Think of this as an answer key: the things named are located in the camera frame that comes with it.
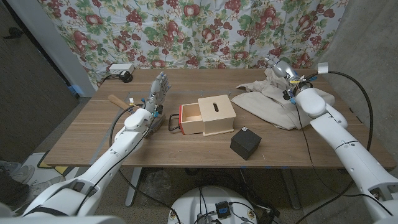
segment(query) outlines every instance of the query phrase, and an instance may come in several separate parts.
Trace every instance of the electrical outlet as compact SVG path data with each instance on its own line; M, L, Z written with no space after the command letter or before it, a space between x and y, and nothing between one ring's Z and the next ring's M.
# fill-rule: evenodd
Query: electrical outlet
M109 71L112 75L119 75L123 71L129 71L132 74L134 66L132 64L113 64L110 66Z

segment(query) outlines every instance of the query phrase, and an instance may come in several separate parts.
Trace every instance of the floral curtain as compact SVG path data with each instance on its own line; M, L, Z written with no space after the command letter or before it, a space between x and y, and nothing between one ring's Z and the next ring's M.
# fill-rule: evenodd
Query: floral curtain
M348 0L38 0L93 86L135 68L262 68L272 54L308 68Z

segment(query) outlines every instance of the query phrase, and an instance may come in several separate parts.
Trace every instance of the black cube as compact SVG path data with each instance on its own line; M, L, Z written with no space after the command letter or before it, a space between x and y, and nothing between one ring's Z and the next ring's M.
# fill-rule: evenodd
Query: black cube
M250 155L259 147L261 137L243 127L231 139L230 148L240 155L244 160L249 159Z

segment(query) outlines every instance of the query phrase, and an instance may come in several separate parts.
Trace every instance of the wooden box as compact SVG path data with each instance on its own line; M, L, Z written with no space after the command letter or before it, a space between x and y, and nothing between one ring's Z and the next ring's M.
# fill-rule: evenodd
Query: wooden box
M227 95L199 98L198 103L180 106L182 134L204 136L233 132L236 113Z
M202 133L204 130L198 103L180 106L179 125L182 134Z
M199 98L198 103L204 136L234 131L236 113L227 95Z

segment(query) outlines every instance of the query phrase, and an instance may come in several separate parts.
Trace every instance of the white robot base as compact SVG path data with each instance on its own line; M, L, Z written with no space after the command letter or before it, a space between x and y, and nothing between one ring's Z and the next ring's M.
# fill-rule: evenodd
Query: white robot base
M180 218L181 223L183 224L192 224L194 223L197 218L198 214L206 214L206 207L207 212L210 213L212 211L216 211L216 203L220 202L239 202L247 205L251 209L248 209L246 206L234 203L230 205L231 215L224 218L219 219L217 213L212 213L209 215L212 220L219 219L223 224L235 224L235 223L242 223L243 221L238 218L244 217L247 218L249 221L257 224L256 218L253 216L253 207L252 205L240 194L236 193L233 190L227 189L225 187L219 186L207 186L201 189L203 198L200 196L199 188L192 189L187 193L183 194L179 199L177 199L172 208L177 212L178 217ZM176 224L178 223L177 217L175 217L172 212L169 213L168 224ZM205 217L199 219L197 223L208 223L205 222Z

